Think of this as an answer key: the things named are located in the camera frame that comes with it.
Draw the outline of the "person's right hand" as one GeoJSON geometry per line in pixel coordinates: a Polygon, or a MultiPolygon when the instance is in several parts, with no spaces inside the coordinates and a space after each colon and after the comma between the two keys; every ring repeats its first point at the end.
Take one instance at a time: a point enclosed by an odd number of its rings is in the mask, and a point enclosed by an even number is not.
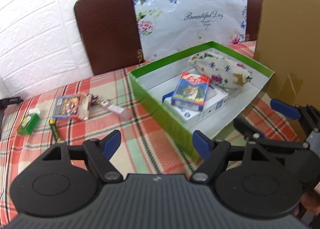
{"type": "Polygon", "coordinates": [[[319,187],[303,194],[294,215],[309,228],[319,228],[319,187]]]}

